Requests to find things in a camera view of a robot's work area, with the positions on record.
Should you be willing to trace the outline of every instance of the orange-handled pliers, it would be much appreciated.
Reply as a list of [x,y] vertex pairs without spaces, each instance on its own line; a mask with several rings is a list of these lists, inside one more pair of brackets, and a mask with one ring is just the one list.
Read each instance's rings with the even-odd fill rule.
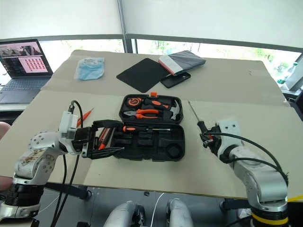
[[158,117],[148,117],[144,116],[144,114],[159,114],[159,110],[154,110],[154,109],[147,109],[147,110],[140,110],[138,109],[137,111],[127,111],[124,112],[125,115],[127,116],[136,116],[136,118],[141,119],[141,118],[158,118]]

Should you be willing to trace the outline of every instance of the red screwdriver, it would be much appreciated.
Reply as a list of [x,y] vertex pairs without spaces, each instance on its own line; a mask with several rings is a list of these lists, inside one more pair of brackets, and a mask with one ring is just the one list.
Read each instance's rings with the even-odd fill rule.
[[[90,115],[91,111],[93,110],[94,108],[92,108],[90,111],[87,111],[84,115],[83,115],[83,121],[85,121],[85,119]],[[77,127],[79,127],[81,125],[81,118],[78,119],[78,122],[77,122]]]
[[109,141],[109,139],[110,139],[110,137],[111,137],[111,135],[112,135],[113,130],[114,130],[114,128],[110,128],[110,129],[108,130],[108,132],[107,132],[107,134],[106,134],[104,140],[103,140],[102,143],[100,144],[98,150],[102,150],[102,149],[106,148],[106,145],[107,145],[107,143],[108,143],[108,141]]

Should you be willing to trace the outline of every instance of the face mask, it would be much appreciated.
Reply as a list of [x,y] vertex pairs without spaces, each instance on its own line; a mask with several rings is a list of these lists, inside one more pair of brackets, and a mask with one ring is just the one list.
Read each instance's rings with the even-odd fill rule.
[[75,79],[98,79],[104,73],[104,58],[84,58],[78,61]]

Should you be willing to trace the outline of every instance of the black tool case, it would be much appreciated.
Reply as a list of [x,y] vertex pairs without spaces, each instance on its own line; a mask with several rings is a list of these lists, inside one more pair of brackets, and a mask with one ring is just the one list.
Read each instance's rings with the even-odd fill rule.
[[[132,98],[140,98],[141,103],[134,107],[128,104]],[[136,111],[137,109],[157,109],[157,107],[145,104],[154,100],[175,107],[175,101],[179,104],[180,111],[176,119],[171,119],[172,112],[160,110],[159,114],[146,113],[145,116],[158,116],[155,119],[138,119],[135,116],[125,115],[124,112]],[[146,131],[128,133],[123,127],[114,130],[111,147],[124,147],[123,151],[115,154],[116,158],[129,160],[152,159],[153,161],[179,161],[185,153],[184,130],[179,125],[183,119],[182,103],[177,97],[148,95],[127,95],[122,103],[119,116],[125,126],[146,127]],[[156,131],[152,129],[170,129],[170,131]]]

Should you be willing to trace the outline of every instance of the laptop screen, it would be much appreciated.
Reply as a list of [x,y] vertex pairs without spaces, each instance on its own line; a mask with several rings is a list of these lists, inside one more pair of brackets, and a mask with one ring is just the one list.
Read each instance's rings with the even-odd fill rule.
[[0,42],[0,61],[12,78],[53,74],[36,39]]

